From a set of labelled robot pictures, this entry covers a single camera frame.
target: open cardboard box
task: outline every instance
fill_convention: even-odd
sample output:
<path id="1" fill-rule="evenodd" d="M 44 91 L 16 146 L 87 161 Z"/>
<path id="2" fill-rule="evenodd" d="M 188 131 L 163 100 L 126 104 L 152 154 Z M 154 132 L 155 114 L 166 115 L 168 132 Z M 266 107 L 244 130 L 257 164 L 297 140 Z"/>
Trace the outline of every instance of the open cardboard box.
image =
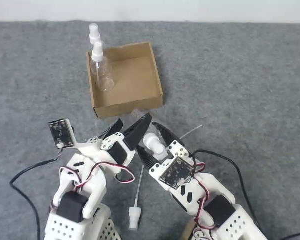
<path id="1" fill-rule="evenodd" d="M 104 50 L 113 67 L 115 87 L 100 91 L 91 74 L 91 53 L 87 53 L 91 102 L 98 118 L 127 114 L 134 109 L 149 110 L 163 104 L 163 92 L 149 42 Z"/>

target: bottle cap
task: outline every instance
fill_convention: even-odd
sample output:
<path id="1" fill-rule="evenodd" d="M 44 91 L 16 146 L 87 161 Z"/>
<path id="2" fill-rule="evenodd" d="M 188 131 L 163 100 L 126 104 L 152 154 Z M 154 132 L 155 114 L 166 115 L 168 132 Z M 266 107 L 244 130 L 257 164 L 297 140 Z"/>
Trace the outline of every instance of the bottle cap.
<path id="1" fill-rule="evenodd" d="M 97 41 L 100 42 L 101 38 L 100 38 L 100 33 L 99 33 L 99 27 L 97 24 L 90 24 L 89 25 L 89 30 L 90 30 L 90 34 L 89 34 L 89 38 L 90 38 L 90 43 L 92 45 L 94 45 Z"/>
<path id="2" fill-rule="evenodd" d="M 101 62 L 103 60 L 103 44 L 98 41 L 93 45 L 91 59 L 95 62 Z"/>
<path id="3" fill-rule="evenodd" d="M 162 154 L 165 150 L 159 138 L 152 132 L 144 136 L 143 144 L 156 155 Z"/>
<path id="4" fill-rule="evenodd" d="M 129 217 L 130 217 L 129 229 L 131 230 L 138 229 L 140 216 L 141 216 L 141 208 L 131 206 L 129 210 Z"/>

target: white robotic arm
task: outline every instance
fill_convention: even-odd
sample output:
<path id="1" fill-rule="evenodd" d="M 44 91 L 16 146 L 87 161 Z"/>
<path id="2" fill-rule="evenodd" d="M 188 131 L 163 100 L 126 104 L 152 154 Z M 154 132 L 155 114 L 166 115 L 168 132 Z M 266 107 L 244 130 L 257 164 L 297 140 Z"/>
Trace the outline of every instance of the white robotic arm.
<path id="1" fill-rule="evenodd" d="M 190 239 L 206 240 L 266 240 L 250 216 L 235 204 L 234 196 L 214 176 L 194 171 L 191 154 L 168 129 L 153 123 L 165 141 L 168 157 L 159 162 L 144 148 L 138 154 L 150 176 L 187 214 L 196 226 Z"/>
<path id="2" fill-rule="evenodd" d="M 51 203 L 45 228 L 45 240 L 120 240 L 109 217 L 110 209 L 101 204 L 106 193 L 104 172 L 121 183 L 130 183 L 134 175 L 127 166 L 135 155 L 135 148 L 151 122 L 146 114 L 124 133 L 118 120 L 102 135 L 77 143 L 69 120 L 50 122 L 57 147 L 78 149 L 66 166 L 60 168 L 60 185 Z M 126 170 L 130 180 L 121 181 L 117 174 Z"/>

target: wire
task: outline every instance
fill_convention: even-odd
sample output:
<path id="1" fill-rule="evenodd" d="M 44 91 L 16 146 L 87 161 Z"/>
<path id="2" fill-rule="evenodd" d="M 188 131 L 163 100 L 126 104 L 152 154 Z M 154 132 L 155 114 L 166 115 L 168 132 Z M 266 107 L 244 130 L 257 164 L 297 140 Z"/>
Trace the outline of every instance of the wire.
<path id="1" fill-rule="evenodd" d="M 63 170 L 66 170 L 67 172 L 70 172 L 70 173 L 72 173 L 72 174 L 74 174 L 76 176 L 77 182 L 74 182 L 75 186 L 77 186 L 77 185 L 79 185 L 79 184 L 82 183 L 82 179 L 81 179 L 80 175 L 75 170 L 69 168 L 68 166 L 62 166 L 59 169 L 59 175 L 61 175 L 61 173 L 62 173 Z"/>
<path id="2" fill-rule="evenodd" d="M 293 238 L 296 238 L 297 236 L 300 237 L 300 233 L 293 234 L 293 235 L 290 235 L 290 236 L 286 236 L 286 237 L 284 237 L 284 238 L 282 238 L 280 240 L 293 239 Z"/>
<path id="3" fill-rule="evenodd" d="M 111 166 L 111 167 L 119 168 L 119 169 L 125 170 L 126 172 L 128 172 L 128 173 L 131 175 L 131 178 L 130 178 L 129 180 L 120 180 L 120 179 L 118 179 L 118 177 L 117 177 L 117 175 L 116 175 L 116 176 L 115 176 L 115 179 L 116 179 L 119 183 L 122 183 L 122 184 L 129 184 L 129 183 L 132 183 L 132 182 L 135 180 L 135 176 L 134 176 L 133 172 L 131 172 L 131 170 L 128 169 L 127 167 L 121 166 L 121 165 L 118 165 L 118 164 L 109 163 L 109 162 L 107 162 L 107 161 L 106 161 L 106 162 L 105 162 L 105 161 L 102 161 L 102 162 L 96 163 L 96 164 L 92 167 L 92 169 L 91 169 L 91 171 L 90 171 L 90 173 L 89 173 L 87 179 L 86 179 L 84 182 L 82 182 L 82 183 L 80 183 L 80 184 L 78 184 L 78 185 L 75 184 L 75 186 L 78 187 L 78 188 L 81 188 L 81 187 L 83 187 L 84 185 L 86 185 L 86 184 L 91 180 L 91 178 L 92 178 L 92 172 L 93 172 L 97 167 L 99 167 L 99 166 L 101 166 L 101 165 L 108 165 L 108 166 Z"/>
<path id="4" fill-rule="evenodd" d="M 197 178 L 194 177 L 194 179 L 198 182 L 199 186 L 201 188 L 203 188 L 203 190 L 205 191 L 205 197 L 202 197 L 201 198 L 201 201 L 200 201 L 200 204 L 199 204 L 199 208 L 198 208 L 198 211 L 196 213 L 196 216 L 194 218 L 194 222 L 197 224 L 197 226 L 199 226 L 200 228 L 202 229 L 206 229 L 206 230 L 212 230 L 215 228 L 215 224 L 213 224 L 212 226 L 203 226 L 199 223 L 199 219 L 200 219 L 200 213 L 201 213 L 201 210 L 203 208 L 203 205 L 204 203 L 209 200 L 210 198 L 210 192 L 208 191 L 208 189 L 199 181 L 197 180 Z"/>
<path id="5" fill-rule="evenodd" d="M 143 176 L 143 170 L 144 170 L 144 165 L 142 164 L 140 178 L 139 178 L 139 183 L 138 183 L 138 188 L 136 190 L 136 196 L 135 196 L 135 201 L 134 201 L 134 206 L 135 207 L 138 206 L 138 198 L 139 198 L 139 191 L 140 191 L 140 186 L 141 186 L 141 180 L 142 180 L 142 176 Z"/>
<path id="6" fill-rule="evenodd" d="M 251 206 L 251 203 L 250 203 L 250 201 L 249 201 L 249 198 L 248 198 L 248 196 L 247 196 L 247 193 L 246 193 L 246 190 L 245 190 L 245 187 L 244 187 L 244 182 L 243 182 L 242 174 L 241 174 L 241 171 L 240 171 L 239 167 L 238 167 L 231 159 L 229 159 L 229 158 L 227 158 L 227 157 L 225 157 L 225 156 L 222 156 L 222 155 L 217 154 L 217 153 L 212 152 L 212 151 L 201 150 L 201 149 L 196 150 L 196 151 L 193 152 L 193 154 L 192 154 L 192 159 L 193 159 L 193 161 L 195 160 L 195 154 L 196 154 L 196 153 L 201 153 L 201 152 L 202 152 L 202 153 L 206 153 L 206 154 L 210 154 L 210 155 L 214 155 L 214 156 L 216 156 L 216 157 L 218 157 L 218 158 L 222 158 L 222 159 L 224 159 L 225 161 L 228 161 L 230 164 L 233 165 L 233 167 L 235 168 L 235 170 L 236 170 L 237 173 L 238 173 L 239 180 L 240 180 L 240 184 L 241 184 L 241 188 L 242 188 L 242 192 L 243 192 L 245 201 L 246 201 L 246 203 L 247 203 L 247 205 L 248 205 L 248 208 L 249 208 L 249 210 L 250 210 L 250 213 L 251 213 L 251 215 L 252 215 L 252 218 L 253 218 L 253 220 L 254 220 L 254 223 L 255 223 L 256 226 L 259 228 L 259 230 L 263 233 L 263 231 L 262 231 L 262 229 L 261 229 L 261 226 L 260 226 L 260 224 L 258 223 L 258 221 L 257 221 L 257 219 L 256 219 L 256 216 L 255 216 L 254 211 L 253 211 L 253 209 L 252 209 L 252 206 Z M 293 239 L 293 238 L 296 238 L 296 237 L 300 237 L 300 233 L 294 234 L 294 235 L 290 235 L 290 236 L 286 236 L 286 237 L 284 237 L 284 238 L 282 238 L 282 239 L 280 239 L 280 240 Z"/>
<path id="7" fill-rule="evenodd" d="M 236 172 L 238 173 L 239 180 L 240 180 L 240 184 L 241 184 L 241 189 L 242 189 L 242 192 L 243 192 L 245 201 L 246 201 L 246 203 L 247 203 L 247 205 L 248 205 L 248 207 L 249 207 L 249 210 L 250 210 L 250 213 L 251 213 L 251 215 L 252 215 L 252 218 L 253 218 L 253 220 L 254 220 L 256 226 L 257 226 L 257 227 L 260 229 L 260 231 L 262 232 L 262 229 L 261 229 L 261 227 L 260 227 L 260 225 L 259 225 L 259 223 L 258 223 L 258 221 L 257 221 L 257 219 L 256 219 L 255 213 L 254 213 L 254 211 L 253 211 L 253 209 L 252 209 L 252 205 L 251 205 L 250 200 L 249 200 L 249 198 L 248 198 L 248 195 L 247 195 L 247 193 L 246 193 L 246 190 L 245 190 L 245 187 L 244 187 L 243 178 L 242 178 L 242 174 L 241 174 L 241 171 L 240 171 L 239 167 L 238 167 L 231 159 L 229 159 L 229 158 L 227 158 L 227 157 L 225 157 L 225 156 L 222 156 L 222 155 L 217 154 L 217 153 L 212 152 L 212 151 L 201 150 L 201 149 L 196 150 L 196 151 L 193 152 L 193 154 L 192 154 L 192 159 L 193 159 L 193 161 L 195 161 L 195 154 L 201 153 L 201 152 L 202 152 L 202 153 L 206 153 L 206 154 L 210 154 L 210 155 L 214 155 L 214 156 L 216 156 L 216 157 L 218 157 L 218 158 L 222 158 L 222 159 L 224 159 L 225 161 L 227 161 L 227 162 L 229 162 L 230 164 L 233 165 L 233 167 L 235 168 Z"/>
<path id="8" fill-rule="evenodd" d="M 199 129 L 199 128 L 202 127 L 202 126 L 203 126 L 203 124 L 198 125 L 197 127 L 195 127 L 195 128 L 193 128 L 192 130 L 188 131 L 186 134 L 184 134 L 184 135 L 182 135 L 182 136 L 180 137 L 180 140 L 181 140 L 182 138 L 186 137 L 187 135 L 189 135 L 190 133 L 194 132 L 196 129 Z"/>
<path id="9" fill-rule="evenodd" d="M 198 233 L 198 232 L 201 232 L 201 234 L 203 235 L 203 236 L 197 236 L 197 235 L 195 235 L 196 233 Z M 205 237 L 204 236 L 205 234 L 202 232 L 202 229 L 200 229 L 200 228 L 195 228 L 195 229 L 193 229 L 193 237 L 195 238 L 195 239 L 198 239 L 198 240 L 209 240 L 207 237 Z"/>
<path id="10" fill-rule="evenodd" d="M 13 188 L 14 190 L 16 190 L 31 206 L 33 212 L 34 212 L 34 215 L 35 215 L 35 221 L 36 221 L 36 238 L 37 240 L 40 240 L 40 218 L 39 218 L 39 213 L 35 207 L 35 205 L 33 204 L 33 202 L 30 200 L 30 198 L 24 193 L 22 192 L 18 187 L 16 187 L 14 185 L 14 182 L 19 178 L 21 177 L 23 174 L 27 173 L 28 171 L 32 170 L 32 169 L 35 169 L 37 167 L 41 167 L 41 166 L 44 166 L 46 164 L 49 164 L 49 163 L 53 163 L 55 161 L 57 161 L 59 159 L 59 157 L 62 155 L 63 153 L 63 149 L 60 150 L 58 156 L 54 159 L 51 159 L 51 160 L 46 160 L 46 161 L 42 161 L 42 162 L 39 162 L 33 166 L 30 166 L 24 170 L 22 170 L 21 172 L 19 172 L 14 178 L 11 179 L 10 181 L 10 186 L 11 188 Z"/>

